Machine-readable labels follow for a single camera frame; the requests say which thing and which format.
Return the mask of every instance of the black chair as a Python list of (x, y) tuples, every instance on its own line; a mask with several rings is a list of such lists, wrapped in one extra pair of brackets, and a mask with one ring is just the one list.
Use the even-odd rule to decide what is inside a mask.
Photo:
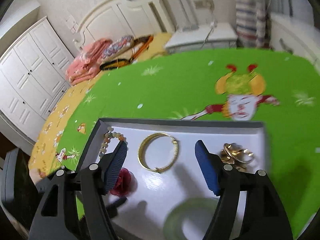
[(8, 152), (2, 174), (3, 206), (25, 229), (30, 230), (40, 199), (22, 150), (16, 148)]
[(5, 215), (2, 207), (0, 206), (0, 234), (1, 239), (16, 239), (23, 240), (22, 236), (17, 232)]

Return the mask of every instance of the cartoon character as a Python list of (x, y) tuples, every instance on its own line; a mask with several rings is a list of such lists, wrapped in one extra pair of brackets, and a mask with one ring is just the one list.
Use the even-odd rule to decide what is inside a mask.
[(86, 127), (86, 124), (85, 124), (85, 123), (82, 123), (82, 124), (79, 125), (79, 127), (77, 128), (77, 131), (80, 132), (80, 133), (85, 134), (85, 127)]
[(65, 161), (67, 159), (71, 159), (71, 158), (74, 158), (76, 157), (76, 154), (73, 154), (73, 155), (66, 155), (66, 149), (63, 148), (60, 153), (56, 152), (56, 157), (57, 157), (57, 160), (62, 163), (62, 161)]
[(217, 94), (227, 93), (224, 104), (209, 105), (203, 111), (184, 117), (184, 120), (194, 120), (205, 114), (222, 112), (223, 116), (235, 121), (248, 121), (254, 116), (257, 107), (262, 104), (279, 105), (272, 95), (262, 95), (266, 83), (263, 77), (255, 72), (256, 64), (248, 67), (248, 73), (237, 74), (234, 65), (228, 65), (231, 72), (221, 77), (215, 85)]

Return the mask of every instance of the green tablecloth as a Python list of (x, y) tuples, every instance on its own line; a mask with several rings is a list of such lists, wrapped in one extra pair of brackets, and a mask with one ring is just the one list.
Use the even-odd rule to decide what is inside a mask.
[[(254, 66), (248, 70), (251, 64), (256, 64), (254, 70)], [(216, 87), (226, 74), (220, 80), (224, 86)], [(74, 111), (57, 151), (66, 148), (67, 155), (78, 154), (78, 160), (100, 117), (180, 119), (210, 106), (213, 113), (199, 119), (232, 120), (228, 110), (231, 95), (237, 94), (259, 97), (251, 120), (266, 124), (269, 175), (297, 236), (320, 204), (320, 77), (306, 59), (269, 50), (215, 49), (111, 71)], [(77, 130), (80, 124), (85, 124), (85, 134)], [(70, 158), (63, 164), (75, 169), (77, 161)]]

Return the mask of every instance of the power outlet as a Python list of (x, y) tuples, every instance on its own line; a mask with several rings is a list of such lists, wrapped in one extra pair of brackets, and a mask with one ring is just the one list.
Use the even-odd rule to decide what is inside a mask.
[(209, 9), (211, 11), (214, 10), (213, 0), (197, 0), (193, 1), (196, 9)]

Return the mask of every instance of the gold bangle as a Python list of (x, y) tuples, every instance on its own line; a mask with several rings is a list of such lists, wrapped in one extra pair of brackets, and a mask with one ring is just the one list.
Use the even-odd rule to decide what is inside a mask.
[[(146, 164), (146, 161), (145, 161), (145, 147), (146, 145), (154, 138), (156, 137), (162, 137), (162, 136), (168, 136), (171, 138), (171, 141), (174, 145), (174, 154), (173, 154), (173, 160), (169, 163), (169, 165), (163, 167), (163, 168), (154, 168), (154, 169), (150, 169), (149, 166)], [(177, 156), (178, 156), (178, 142), (177, 140), (172, 137), (171, 135), (167, 134), (167, 133), (164, 133), (164, 132), (157, 132), (157, 133), (153, 133), (153, 134), (150, 134), (147, 138), (145, 138), (142, 143), (140, 144), (139, 146), (139, 149), (138, 149), (138, 161), (140, 163), (140, 165), (145, 168), (146, 170), (148, 171), (152, 171), (152, 172), (156, 172), (156, 173), (162, 173), (164, 171), (166, 171), (167, 169), (169, 169), (175, 162), (175, 160), (177, 159)]]

